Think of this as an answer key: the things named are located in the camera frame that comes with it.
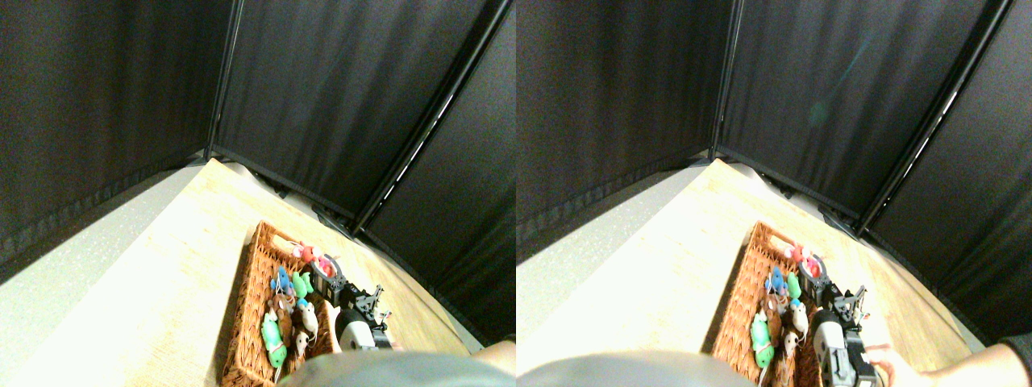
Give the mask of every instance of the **brown woven basket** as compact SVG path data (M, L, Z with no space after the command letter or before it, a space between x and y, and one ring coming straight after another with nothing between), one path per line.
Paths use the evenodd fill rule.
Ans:
M284 240L278 244L277 236ZM272 297L272 289L268 283L280 265L291 272L300 270L304 266L303 260L278 248L284 245L284 241L296 243L296 239L265 222L258 224L254 237L251 238L250 253L244 262L246 265L244 281L240 284L239 297L236 298L236 318L233 321L232 340L229 342L229 358L223 370L223 386L276 385L272 382L276 368L268 362L265 343L260 331L262 317L268 312L265 302ZM313 303L316 305L316 317L319 319L319 331L316 334L316 342L305 350L304 357L330 353L332 345L327 314L329 304L318 296L305 298L310 301L315 300ZM297 358L294 347L291 346L280 378L293 373L303 362L304 358Z
M786 276L788 272L799 273L795 262L783 255L784 248L793 244L793 239L764 222L756 222L752 227L752 236L745 248L745 256L739 266L738 277L734 280L727 312L713 345L713 357L727 361L735 372L752 383L760 383L761 372L752 352L752 337L749 335L752 316L760 312L760 300L767 295L764 281L774 265L780 267L781 272ZM811 303L804 304L812 319L816 309ZM791 320L782 318L782 321L785 329L792 325ZM819 370L809 335L796 349L793 358L786 358L783 352L783 346L775 349L774 360L767 370L769 386L819 385Z

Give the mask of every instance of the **metal frame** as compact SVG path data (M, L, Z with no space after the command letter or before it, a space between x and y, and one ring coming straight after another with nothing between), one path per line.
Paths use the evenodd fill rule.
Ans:
M954 64L949 76L942 88L940 88L935 101L928 112L926 112L925 119L922 120L922 130L910 141L910 144L907 147L908 151L897 160L894 172L885 184L882 185L877 200L871 203L861 218L861 222L857 224L856 232L858 236L863 236L865 232L869 231L868 227L877 219L881 211L889 205L889 202L892 201L893 196L899 191L910 169L913 168L913 165L921 158L922 151L925 150L925 147L935 136L939 127L948 118L947 116L950 107L953 107L954 100L964 91L968 80L971 78L971 73L974 72L978 63L981 62L989 43L992 41L993 36L996 35L996 31L999 29L1011 3L1011 0L999 0L996 4L989 3L986 5L978 23L971 32L971 36L968 37L968 41L965 43L965 49L961 52L957 63Z
M502 26L510 4L512 4L511 0L489 0L484 4L484 8L477 15L477 22L470 34L466 35L459 54L455 57L448 73L438 88L438 92L430 100L419 123L416 124L408 144L394 158L387 174L384 175L377 190L366 199L362 209L359 211L358 217L351 226L353 235L360 234L365 226L373 221L377 212L404 179L405 172L416 161L423 147L431 139L439 124L445 120L452 100L462 92L498 27Z
M712 138L709 152L706 155L710 161L716 158L717 147L720 144L720 130L723 127L723 115L728 108L728 93L731 92L731 76L735 67L735 51L738 49L738 31L742 25L742 9L745 8L745 0L735 0L732 7L731 21L728 23L728 42L723 52L723 67L720 74L720 93L717 95Z
M226 29L226 43L222 49L222 72L219 74L219 88L215 98L215 107L212 109L212 121L207 127L207 144L204 147L204 161L212 159L212 151L215 148L215 135L222 123L222 110L226 102L226 93L229 89L229 72L233 67L233 53L236 51L236 34L240 29L240 15L244 13L244 0L233 2L229 11L229 25Z

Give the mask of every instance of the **pink toy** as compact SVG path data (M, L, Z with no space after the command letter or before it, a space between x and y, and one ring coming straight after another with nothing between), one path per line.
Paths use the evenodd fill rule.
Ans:
M810 271L810 276L813 278L820 277L820 265L817 263L816 259L813 259L813 253L810 252L809 248L805 248L799 244L794 244L789 248L784 249L784 256L786 258L792 258L796 263L805 262L806 268Z
M304 263L312 262L316 257L322 256L322 250L315 246L307 246L303 241L295 246L292 253L294 257L303 259Z

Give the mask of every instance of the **toy mouse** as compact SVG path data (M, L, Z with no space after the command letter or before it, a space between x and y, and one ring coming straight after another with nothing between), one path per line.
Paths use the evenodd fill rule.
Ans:
M771 346L770 331L767 330L767 317L764 313L756 313L752 317L752 327L749 335L752 336L752 350L755 351L756 365L766 368L774 358L774 347Z
M781 362L782 375L787 375L788 377L781 381L781 385L787 386L788 380L792 379L792 375L788 373L788 361L796 355L796 347L799 347L799 335L794 331L788 331L784 334L784 359Z
M290 276L287 275L287 269L283 268L283 266L280 266L276 278L269 280L268 286L272 288L273 292L279 290L290 296L296 294L294 292L294 284L290 282Z
M803 289L799 287L799 277L795 272L788 273L788 297L799 299L803 295Z
M781 338L781 313L778 312L777 296L768 294L760 300L761 309L767 317L767 330L771 334L771 345L775 348L780 345Z
M316 305L304 298L297 300L297 317L300 318L301 326L312 332L313 335L319 332L319 319L316 318Z
M287 347L283 343L283 336L280 335L277 317L272 312L266 313L261 323L261 337L265 342L265 350L268 351L268 362L273 368L279 368L287 359Z
M304 263L312 262L316 257L322 256L322 250L315 246L305 246L303 241L295 246L292 253L294 257L304 260Z
M268 300L268 308L272 310L276 315L277 321L280 325L280 336L288 337L285 341L286 346L290 347L289 337L294 330L294 326L290 319L290 314L294 312L294 299L286 294L277 294L272 296L272 299Z
M799 346L799 334L794 331L788 331L784 334L784 355L789 359L796 353L796 347Z
M781 269L774 267L770 276L768 276L767 281L764 283L764 287L767 291L774 291L774 293L781 294L782 292L787 292L786 284L784 282L784 276L781 275Z
M813 253L810 252L809 248L795 244L792 247L784 249L784 256L792 258L792 260L796 263L804 262L804 266L813 278L820 277L820 265L817 263L816 259L813 259Z
M304 296L309 295L309 293L315 291L315 289L312 287L311 272L305 272L301 275L298 273L297 271L294 271L294 275L292 276L290 281L291 283L294 284L294 293L297 295L297 298L303 299Z
M806 340L806 331L810 328L809 319L806 317L806 305L794 299L789 308L792 308L792 325L803 334L802 340Z
M297 331L297 338L294 341L294 348L297 351L297 358L304 357L304 349L309 348L309 333L303 330Z
M333 264L330 263L329 261L330 259L332 258L330 258L329 255L324 254L323 256L319 257L319 261L317 263L319 269L322 270L322 272L325 273L326 277L333 277Z

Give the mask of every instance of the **blue toy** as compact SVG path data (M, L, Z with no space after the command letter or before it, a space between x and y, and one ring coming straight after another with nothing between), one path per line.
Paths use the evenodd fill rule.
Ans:
M781 269L778 267L774 267L770 278L764 282L764 287L767 288L768 292L773 291L781 296L788 295L788 283L784 282L784 276L781 275Z
M290 276L287 275L287 269L280 266L280 273L276 279L269 280L268 286L272 288L272 291L283 290L284 294L291 297L295 297L297 293L294 292L294 284L290 282Z

